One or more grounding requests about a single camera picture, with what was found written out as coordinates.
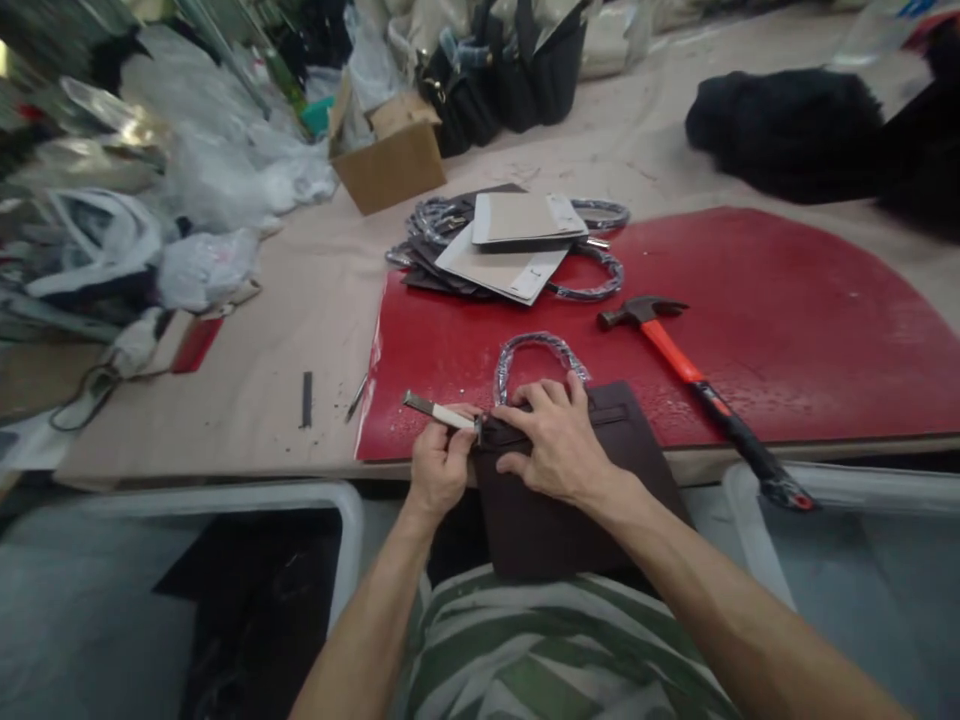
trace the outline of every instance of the green striped shirt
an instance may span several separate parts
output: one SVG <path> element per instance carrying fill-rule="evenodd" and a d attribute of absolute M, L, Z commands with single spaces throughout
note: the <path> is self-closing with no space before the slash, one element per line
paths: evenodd
<path fill-rule="evenodd" d="M 406 716 L 737 718 L 666 605 L 596 575 L 436 587 L 410 635 Z"/>

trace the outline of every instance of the hand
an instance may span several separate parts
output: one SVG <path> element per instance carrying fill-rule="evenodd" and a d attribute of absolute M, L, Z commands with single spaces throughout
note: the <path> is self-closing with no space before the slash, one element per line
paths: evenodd
<path fill-rule="evenodd" d="M 570 394 L 554 380 L 524 385 L 512 398 L 526 400 L 533 412 L 500 405 L 491 414 L 524 432 L 533 441 L 530 457 L 506 453 L 497 461 L 497 471 L 523 478 L 531 490 L 571 505 L 584 503 L 603 493 L 626 473 L 607 458 L 587 413 L 587 393 L 577 374 L 567 374 Z"/>
<path fill-rule="evenodd" d="M 482 414 L 474 405 L 448 405 L 466 418 Z M 467 487 L 467 455 L 477 434 L 457 430 L 449 445 L 447 426 L 431 422 L 413 444 L 413 469 L 406 505 L 422 522 L 436 529 L 443 516 L 460 502 Z"/>

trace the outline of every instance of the red board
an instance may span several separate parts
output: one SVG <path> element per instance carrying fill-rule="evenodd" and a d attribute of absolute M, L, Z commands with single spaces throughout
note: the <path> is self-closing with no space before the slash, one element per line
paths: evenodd
<path fill-rule="evenodd" d="M 612 238 L 622 292 L 588 304 L 544 293 L 533 308 L 472 303 L 387 276 L 357 442 L 360 460 L 410 456 L 423 416 L 409 388 L 441 403 L 493 404 L 500 346 L 564 338 L 597 384 L 627 380 L 664 447 L 722 442 L 649 342 L 602 333 L 596 314 L 634 295 L 691 307 L 664 327 L 761 440 L 831 441 L 960 432 L 960 341 L 902 278 L 830 235 L 756 210 L 717 208 L 630 225 Z M 603 271 L 571 257 L 561 284 Z M 510 387 L 562 379 L 549 351 L 520 350 Z"/>

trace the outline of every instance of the bag strap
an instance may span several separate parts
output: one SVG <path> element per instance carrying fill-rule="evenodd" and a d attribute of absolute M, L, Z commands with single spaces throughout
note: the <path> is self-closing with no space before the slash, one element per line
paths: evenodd
<path fill-rule="evenodd" d="M 497 360 L 496 376 L 493 385 L 493 402 L 495 405 L 507 404 L 507 379 L 510 375 L 510 366 L 513 365 L 513 356 L 517 348 L 522 345 L 542 345 L 550 349 L 561 365 L 565 365 L 573 370 L 577 377 L 583 382 L 590 379 L 590 373 L 580 359 L 574 355 L 573 350 L 567 345 L 566 341 L 557 337 L 553 333 L 533 332 L 524 333 L 511 338 L 503 344 L 500 349 L 500 358 Z"/>

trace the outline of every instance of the beige fabric table cover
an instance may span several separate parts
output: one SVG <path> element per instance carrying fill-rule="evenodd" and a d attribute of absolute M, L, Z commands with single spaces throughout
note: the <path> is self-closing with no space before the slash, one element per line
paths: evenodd
<path fill-rule="evenodd" d="M 798 207 L 718 174 L 690 149 L 683 119 L 697 84 L 733 70 L 767 73 L 829 61 L 853 21 L 817 6 L 675 35 L 630 75 L 580 86 L 561 125 L 504 133 L 446 162 L 456 195 L 516 182 L 533 191 L 625 203 L 634 220 L 716 205 L 756 207 L 834 232 L 875 253 L 960 328 L 960 248 L 898 225 L 869 203 Z M 889 116 L 929 81 L 898 54 L 863 72 Z M 224 324 L 200 370 L 127 383 L 82 432 L 56 473 L 108 489 L 118 481 L 197 476 L 405 478 L 407 463 L 354 460 L 362 413 L 345 423 L 374 335 L 384 251 L 404 236 L 415 201 L 362 217 L 343 190 L 300 210 L 262 248 L 263 292 Z M 313 427 L 300 429 L 302 376 L 313 372 Z M 796 446 L 789 458 L 955 447 L 955 438 Z M 729 448 L 674 450 L 681 484 L 710 479 Z"/>

